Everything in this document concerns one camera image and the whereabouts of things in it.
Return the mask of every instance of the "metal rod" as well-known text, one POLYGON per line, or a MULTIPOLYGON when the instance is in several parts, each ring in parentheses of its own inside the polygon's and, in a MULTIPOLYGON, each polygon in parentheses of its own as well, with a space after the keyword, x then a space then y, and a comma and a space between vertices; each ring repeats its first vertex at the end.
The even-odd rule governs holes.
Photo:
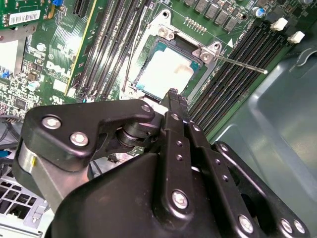
POLYGON ((225 58, 225 57, 222 57, 222 56, 215 56, 215 57, 217 59, 219 59, 219 60, 222 60, 222 61, 225 61, 225 62, 229 62, 229 63, 233 63, 233 64, 236 64, 238 66, 241 66, 241 67, 244 67, 244 68, 248 68, 248 69, 254 70, 254 71, 259 72, 259 73, 263 73, 263 74, 267 74, 268 73, 268 71, 265 70, 265 69, 257 68, 257 67, 254 67, 252 65, 248 65, 246 63, 235 61, 233 59, 228 59, 228 58, 225 58))

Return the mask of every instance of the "blue capacitor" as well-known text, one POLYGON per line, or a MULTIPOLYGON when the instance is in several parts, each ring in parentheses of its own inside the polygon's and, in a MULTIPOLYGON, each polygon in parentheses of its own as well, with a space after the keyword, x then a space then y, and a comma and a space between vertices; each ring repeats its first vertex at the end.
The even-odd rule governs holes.
POLYGON ((264 14, 265 14, 265 11, 264 11, 263 8, 253 7, 253 9, 252 9, 252 15, 253 15, 253 16, 256 16, 256 17, 258 17, 258 18, 261 18, 261 17, 264 16, 264 14))

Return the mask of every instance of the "motherboard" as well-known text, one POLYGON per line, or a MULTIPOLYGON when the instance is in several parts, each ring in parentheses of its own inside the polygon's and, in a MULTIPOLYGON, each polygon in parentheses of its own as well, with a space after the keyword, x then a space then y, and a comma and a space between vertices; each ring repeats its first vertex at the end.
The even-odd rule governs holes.
POLYGON ((0 113, 160 104, 174 88, 211 139, 316 13, 312 0, 0 0, 0 113))

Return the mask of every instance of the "ram slot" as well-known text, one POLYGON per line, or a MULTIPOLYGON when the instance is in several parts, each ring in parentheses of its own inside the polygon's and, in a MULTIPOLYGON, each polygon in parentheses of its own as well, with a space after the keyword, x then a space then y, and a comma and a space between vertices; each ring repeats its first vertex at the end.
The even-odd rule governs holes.
MULTIPOLYGON (((260 36, 263 36, 263 35, 264 33, 261 32, 260 29, 253 31, 252 34, 249 36, 250 37, 249 40, 241 44, 238 51, 234 53, 232 58, 234 60, 239 60, 239 61, 248 63, 248 59, 250 59, 250 50, 254 49, 253 47, 251 47, 251 45, 254 44, 254 42, 258 44, 259 40, 261 39, 260 36)), ((221 93, 225 85, 232 78, 234 78, 238 70, 241 70, 241 69, 243 68, 237 65, 224 63, 222 70, 218 72, 217 75, 213 79, 214 84, 210 85, 210 87, 207 90, 205 90, 206 95, 202 98, 201 100, 202 103, 199 106, 198 110, 196 110, 196 113, 192 115, 192 120, 199 121, 200 118, 206 114, 206 111, 203 110, 203 108, 210 107, 210 104, 218 96, 218 94, 221 93)))
MULTIPOLYGON (((269 60, 266 63, 266 66, 269 65, 270 61, 273 60, 278 53, 283 49, 283 46, 280 44, 278 46, 278 48, 276 48, 276 51, 272 51, 271 52, 271 57, 269 57, 269 60)), ((230 100, 227 100, 226 102, 224 102, 225 106, 223 107, 223 109, 221 111, 219 111, 213 118, 210 118, 210 123, 209 125, 207 125, 204 128, 204 131, 206 133, 210 133, 215 127, 216 125, 221 121, 222 116, 226 113, 229 112, 229 110, 231 109, 231 107, 238 102, 239 98, 241 95, 243 95, 243 93, 248 90, 248 88, 252 85, 252 83, 256 80, 256 78, 260 75, 260 73, 254 73, 254 72, 250 72, 250 74, 252 74, 252 78, 249 81, 249 83, 247 85, 245 85, 244 87, 242 87, 238 94, 236 95, 236 97, 231 98, 230 100)))
POLYGON ((119 16, 116 21, 114 21, 113 25, 109 30, 110 36, 106 38, 103 43, 101 53, 98 56, 97 63, 95 68, 90 75, 90 83, 88 84, 88 95, 94 95, 96 93, 97 84, 100 81, 101 75, 103 73, 104 68, 109 64, 110 56, 112 54, 112 50, 115 46, 116 41, 120 41, 119 34, 122 30, 122 26, 127 24, 126 19, 129 12, 129 8, 133 1, 124 2, 120 1, 119 11, 117 11, 117 15, 119 16))
MULTIPOLYGON (((268 39, 268 35, 265 35, 264 32, 261 32, 257 35, 256 40, 252 42, 252 46, 254 48, 247 47, 246 50, 243 51, 241 54, 241 57, 239 58, 243 62, 254 65, 257 63, 257 58, 255 60, 254 56, 258 52, 258 49, 260 49, 261 45, 268 39)), ((213 93, 212 97, 208 98, 208 103, 205 105, 205 108, 208 108, 208 110, 204 110, 203 112, 200 111, 200 113, 197 115, 196 123, 200 124, 204 117, 212 110, 212 108, 217 105, 219 99, 225 95, 226 92, 228 92, 234 84, 239 83, 239 79, 241 79, 241 72, 245 72, 245 68, 233 66, 232 70, 229 74, 225 75, 225 78, 221 78, 220 86, 218 87, 220 90, 218 90, 218 93, 213 93)))
POLYGON ((113 85, 111 81, 109 81, 109 76, 111 75, 116 62, 119 60, 120 54, 122 50, 127 45, 127 39, 130 39, 130 36, 133 32, 133 27, 136 25, 137 20, 140 17, 144 6, 145 0, 143 1, 136 1, 134 2, 133 6, 130 8, 129 14, 126 18, 126 24, 122 27, 122 30, 119 35, 119 40, 116 42, 113 52, 111 53, 108 64, 103 69, 102 76, 97 84, 98 94, 97 97, 100 95, 105 94, 106 90, 111 90, 111 88, 107 88, 108 85, 113 85))
POLYGON ((99 27, 96 40, 94 42, 94 45, 92 49, 90 50, 88 54, 87 61, 85 63, 84 71, 81 74, 81 80, 79 85, 79 91, 82 90, 83 87, 86 87, 89 79, 89 76, 91 75, 91 72, 96 64, 96 60, 98 58, 98 54, 100 52, 100 49, 102 47, 102 43, 106 37, 106 34, 108 32, 109 26, 112 22, 113 16, 115 14, 116 7, 118 5, 118 1, 116 0, 110 0, 108 1, 107 7, 105 8, 105 13, 103 16, 103 20, 101 23, 101 26, 99 27))
MULTIPOLYGON (((255 54, 266 55, 263 53, 263 50, 270 49, 273 45, 277 44, 276 41, 268 41, 268 38, 269 38, 268 35, 259 38, 260 43, 263 44, 264 47, 261 49, 259 48, 259 45, 255 45, 256 47, 254 49, 257 49, 257 50, 255 52, 252 51, 253 55, 252 57, 250 57, 249 63, 251 63, 254 66, 262 65, 264 57, 259 59, 258 57, 254 57, 255 54)), ((221 96, 215 100, 212 107, 208 108, 205 114, 206 117, 201 119, 199 124, 201 124, 203 127, 208 126, 208 124, 210 123, 210 117, 218 115, 221 107, 223 106, 225 99, 233 97, 234 93, 239 88, 241 88, 242 85, 244 85, 245 83, 248 83, 248 80, 250 79, 250 72, 252 71, 249 69, 242 69, 239 71, 239 73, 235 77, 235 83, 233 85, 229 85, 226 90, 222 90, 221 96)))
MULTIPOLYGON (((237 48, 231 53, 229 56, 230 59, 237 60, 237 58, 241 55, 241 52, 246 49, 249 45, 249 40, 254 39, 260 32, 260 29, 257 29, 256 27, 251 28, 247 32, 247 34, 243 37, 242 41, 238 44, 237 48)), ((216 76, 211 80, 207 88, 204 90, 202 95, 192 104, 190 107, 190 116, 191 118, 195 117, 196 114, 201 110, 201 108, 205 105, 207 102, 207 98, 210 94, 213 93, 213 91, 210 92, 210 89, 217 87, 218 80, 221 80, 224 75, 230 71, 232 67, 235 65, 232 65, 231 63, 224 62, 220 68, 220 70, 217 72, 216 76)))

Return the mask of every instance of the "capacitor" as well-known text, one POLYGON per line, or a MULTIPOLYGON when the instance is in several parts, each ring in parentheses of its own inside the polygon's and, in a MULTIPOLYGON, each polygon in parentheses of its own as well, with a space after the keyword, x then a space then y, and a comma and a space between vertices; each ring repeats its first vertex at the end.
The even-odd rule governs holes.
POLYGON ((259 7, 253 7, 253 9, 252 9, 252 15, 253 16, 256 16, 256 17, 258 17, 258 18, 261 18, 261 17, 263 17, 264 16, 264 14, 265 14, 265 11, 264 11, 264 9, 263 8, 259 8, 259 7))
POLYGON ((301 4, 311 4, 313 0, 298 0, 298 2, 301 4))
POLYGON ((40 83, 38 81, 32 81, 29 82, 27 87, 31 92, 35 92, 37 89, 39 89, 40 83))

